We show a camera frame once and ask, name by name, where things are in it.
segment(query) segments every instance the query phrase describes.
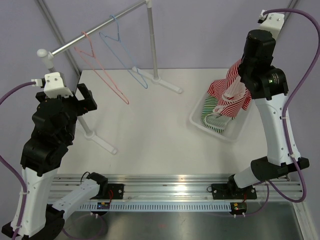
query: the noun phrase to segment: white plastic basket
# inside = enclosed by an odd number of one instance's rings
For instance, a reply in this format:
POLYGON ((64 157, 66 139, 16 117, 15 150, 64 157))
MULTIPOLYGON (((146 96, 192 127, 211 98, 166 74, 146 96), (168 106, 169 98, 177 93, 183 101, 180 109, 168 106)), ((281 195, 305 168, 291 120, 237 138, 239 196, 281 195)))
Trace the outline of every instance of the white plastic basket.
POLYGON ((239 140, 241 137, 241 134, 246 128, 248 119, 251 115, 252 112, 252 103, 250 103, 248 109, 245 111, 243 109, 240 109, 239 113, 237 114, 236 118, 231 120, 225 130, 223 131, 222 134, 217 133, 216 131, 207 128, 203 125, 201 121, 201 114, 204 108, 205 100, 209 96, 208 93, 205 93, 200 100, 197 102, 196 106, 192 110, 190 116, 189 116, 189 121, 195 125, 197 128, 200 130, 215 136, 216 138, 227 142, 227 143, 234 143, 239 140))

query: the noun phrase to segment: blue wire hanger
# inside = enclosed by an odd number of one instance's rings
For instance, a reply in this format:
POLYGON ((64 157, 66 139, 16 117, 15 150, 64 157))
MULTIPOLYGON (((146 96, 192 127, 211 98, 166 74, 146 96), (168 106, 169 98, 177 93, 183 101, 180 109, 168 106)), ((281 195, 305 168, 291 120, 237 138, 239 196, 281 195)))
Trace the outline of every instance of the blue wire hanger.
POLYGON ((112 50, 112 48, 111 48, 110 45, 108 44, 107 38, 109 38, 109 39, 111 39, 111 40, 114 40, 114 41, 116 41, 116 42, 119 42, 119 43, 121 44, 121 46, 123 47, 124 51, 126 52, 126 54, 129 56, 129 58, 130 58, 131 62, 133 63, 133 65, 134 65, 135 67, 137 66, 136 62, 135 62, 134 59, 131 57, 128 49, 126 48, 126 46, 125 46, 125 45, 123 44, 123 42, 121 41, 120 33, 119 33, 119 23, 118 23, 118 20, 117 20, 116 17, 113 16, 113 15, 110 15, 110 17, 112 17, 112 18, 115 20, 115 22, 116 22, 117 31, 118 31, 118 33, 117 33, 117 38, 113 38, 113 37, 111 37, 111 36, 105 35, 105 34, 104 34, 103 32, 101 32, 101 31, 99 32, 100 38, 103 40, 104 44, 110 49, 110 51, 113 53, 113 55, 114 55, 114 56, 119 60, 119 62, 123 65, 123 67, 131 74, 131 76, 132 76, 135 80, 137 80, 137 82, 138 82, 139 84, 141 84, 142 87, 144 87, 145 89, 147 89, 147 88, 148 88, 148 84, 147 84, 144 76, 143 76, 141 73, 138 72, 138 68, 137 68, 137 73, 141 76, 141 78, 142 78, 142 80, 144 81, 145 85, 144 85, 142 82, 140 82, 140 81, 132 74, 131 71, 129 71, 128 67, 121 61, 121 59, 117 56, 117 54, 112 50))

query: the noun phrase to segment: green and white striped cloth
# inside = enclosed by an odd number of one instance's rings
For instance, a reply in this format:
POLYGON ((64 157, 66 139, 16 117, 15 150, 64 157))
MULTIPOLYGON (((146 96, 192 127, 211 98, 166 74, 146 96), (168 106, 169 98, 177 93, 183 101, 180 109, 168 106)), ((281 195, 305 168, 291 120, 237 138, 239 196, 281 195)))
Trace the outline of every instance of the green and white striped cloth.
POLYGON ((217 115, 213 113, 218 105, 218 99, 214 96, 208 96, 204 101, 203 111, 201 114, 202 124, 215 132, 222 134, 232 117, 217 115))

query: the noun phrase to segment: striped shirt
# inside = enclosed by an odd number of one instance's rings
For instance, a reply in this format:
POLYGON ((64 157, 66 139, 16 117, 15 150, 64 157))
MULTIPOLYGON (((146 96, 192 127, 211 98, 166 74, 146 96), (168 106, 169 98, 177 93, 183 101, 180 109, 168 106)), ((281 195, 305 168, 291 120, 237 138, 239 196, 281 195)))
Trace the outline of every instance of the striped shirt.
POLYGON ((240 82, 238 67, 241 59, 228 70, 225 79, 216 80, 211 83, 207 93, 218 99, 218 105, 214 113, 235 118, 241 108, 247 110, 251 101, 251 94, 240 82))

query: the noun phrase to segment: white table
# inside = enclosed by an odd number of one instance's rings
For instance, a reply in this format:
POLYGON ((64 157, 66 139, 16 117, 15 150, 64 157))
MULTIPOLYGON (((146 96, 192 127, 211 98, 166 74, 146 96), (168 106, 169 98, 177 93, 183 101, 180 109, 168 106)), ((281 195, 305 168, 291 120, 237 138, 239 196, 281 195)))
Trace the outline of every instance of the white table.
POLYGON ((110 154, 77 130, 73 146, 62 160, 60 174, 233 174, 247 168, 251 160, 266 156, 266 138, 256 106, 236 143, 221 142, 188 120, 209 84, 224 78, 227 69, 159 70, 164 80, 183 88, 182 94, 148 80, 149 88, 144 89, 126 70, 108 72, 130 105, 92 70, 84 70, 80 83, 92 91, 98 105, 84 119, 118 153, 110 154))

